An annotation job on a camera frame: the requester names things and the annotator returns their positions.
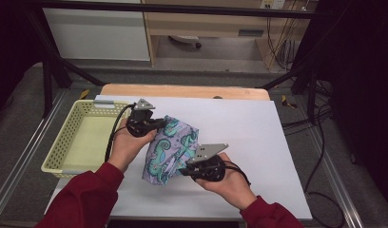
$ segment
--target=red sleeve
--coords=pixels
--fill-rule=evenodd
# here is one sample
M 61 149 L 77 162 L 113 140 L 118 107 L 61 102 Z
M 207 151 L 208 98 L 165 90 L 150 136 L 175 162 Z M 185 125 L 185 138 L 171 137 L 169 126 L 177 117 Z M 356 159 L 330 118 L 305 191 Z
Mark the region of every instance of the red sleeve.
M 36 228 L 103 228 L 118 199 L 117 189 L 123 178 L 122 172 L 107 162 L 95 173 L 74 177 L 52 201 Z
M 250 206 L 241 211 L 248 227 L 303 227 L 301 223 L 282 205 L 268 204 L 260 196 Z

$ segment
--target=plastic basket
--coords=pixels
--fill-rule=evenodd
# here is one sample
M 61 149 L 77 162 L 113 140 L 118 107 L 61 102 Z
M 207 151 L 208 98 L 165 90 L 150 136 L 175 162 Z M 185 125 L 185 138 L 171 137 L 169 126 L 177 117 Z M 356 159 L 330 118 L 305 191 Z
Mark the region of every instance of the plastic basket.
M 105 161 L 108 137 L 120 111 L 128 105 L 112 101 L 77 101 L 48 152 L 42 171 L 72 178 L 96 171 Z M 123 117 L 129 115 L 129 109 Z

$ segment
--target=paisley fabric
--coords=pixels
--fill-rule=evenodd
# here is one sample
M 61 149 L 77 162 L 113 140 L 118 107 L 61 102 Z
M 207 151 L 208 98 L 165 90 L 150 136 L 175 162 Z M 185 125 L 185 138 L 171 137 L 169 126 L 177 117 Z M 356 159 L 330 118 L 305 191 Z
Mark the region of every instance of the paisley fabric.
M 181 175 L 185 161 L 194 157 L 198 147 L 198 132 L 187 123 L 165 116 L 167 125 L 158 131 L 146 152 L 143 179 L 152 184 L 166 185 Z

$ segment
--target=person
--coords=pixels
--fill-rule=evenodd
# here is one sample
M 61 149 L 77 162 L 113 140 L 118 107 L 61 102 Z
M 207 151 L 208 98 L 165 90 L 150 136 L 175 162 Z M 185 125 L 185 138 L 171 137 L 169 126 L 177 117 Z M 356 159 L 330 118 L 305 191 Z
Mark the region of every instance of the person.
M 120 126 L 125 125 L 126 119 L 122 119 Z M 118 199 L 117 189 L 128 165 L 155 135 L 156 130 L 153 130 L 144 137 L 135 138 L 126 129 L 119 130 L 114 136 L 108 161 L 96 172 L 88 171 L 71 179 L 35 227 L 103 228 Z M 224 161 L 230 161 L 225 153 L 220 156 Z M 302 227 L 283 206 L 268 204 L 256 196 L 242 174 L 234 170 L 226 169 L 225 177 L 218 182 L 201 179 L 196 179 L 196 182 L 238 208 L 249 227 Z

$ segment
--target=floor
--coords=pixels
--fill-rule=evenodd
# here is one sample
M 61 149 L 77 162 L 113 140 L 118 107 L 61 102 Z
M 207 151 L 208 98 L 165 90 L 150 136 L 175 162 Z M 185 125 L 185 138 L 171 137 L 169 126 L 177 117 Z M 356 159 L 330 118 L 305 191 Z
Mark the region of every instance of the floor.
M 285 72 L 279 67 L 266 70 L 251 39 L 202 38 L 201 42 L 203 47 L 196 49 L 191 45 L 176 43 L 163 37 L 156 66 L 133 62 L 76 62 L 99 79 L 127 84 L 254 87 L 262 86 Z M 78 100 L 82 91 L 87 88 L 90 89 L 88 99 L 93 99 L 101 89 L 79 76 L 71 77 L 74 84 L 70 89 L 54 89 L 54 95 L 57 95 L 57 98 L 62 96 L 63 101 L 55 109 L 55 118 L 49 123 L 43 139 L 31 150 L 25 148 L 30 148 L 29 140 L 35 137 L 33 134 L 39 128 L 43 114 L 44 94 L 40 67 L 31 68 L 26 73 L 24 80 L 13 92 L 8 106 L 0 113 L 0 189 L 5 183 L 13 183 L 11 188 L 4 189 L 11 191 L 0 192 L 0 197 L 8 195 L 7 200 L 0 202 L 0 206 L 5 206 L 0 207 L 0 227 L 4 227 L 5 224 L 10 227 L 15 227 L 16 224 L 21 225 L 17 227 L 32 227 L 43 216 L 50 192 L 58 180 L 41 172 L 40 166 L 73 102 Z M 291 85 L 292 81 L 288 80 L 269 90 L 282 123 L 292 123 L 305 118 L 302 107 L 304 96 L 293 96 L 290 92 Z M 287 102 L 291 105 L 282 104 L 282 95 L 286 96 Z M 317 105 L 323 105 L 327 99 L 319 95 Z M 303 185 L 316 164 L 320 149 L 319 137 L 316 137 L 319 135 L 317 128 L 302 130 L 307 126 L 302 125 L 284 131 Z M 331 161 L 334 165 L 352 202 L 351 207 L 355 209 L 354 216 L 360 221 L 360 224 L 348 223 L 349 226 L 388 227 L 388 205 L 365 168 L 351 163 L 351 154 L 335 119 L 328 118 L 322 124 L 322 129 L 326 161 Z M 18 163 L 21 161 L 19 158 L 24 158 L 22 161 L 26 161 L 27 164 L 18 175 L 22 179 L 11 179 L 9 177 L 13 177 L 12 168 L 15 165 L 21 166 Z M 337 182 L 331 177 L 332 169 L 326 161 L 317 170 L 310 189 L 337 199 L 335 201 L 342 201 L 343 199 L 337 195 Z M 318 218 L 331 226 L 340 223 L 340 212 L 333 203 L 316 196 L 307 201 Z M 315 220 L 303 221 L 303 224 L 306 227 L 323 227 Z

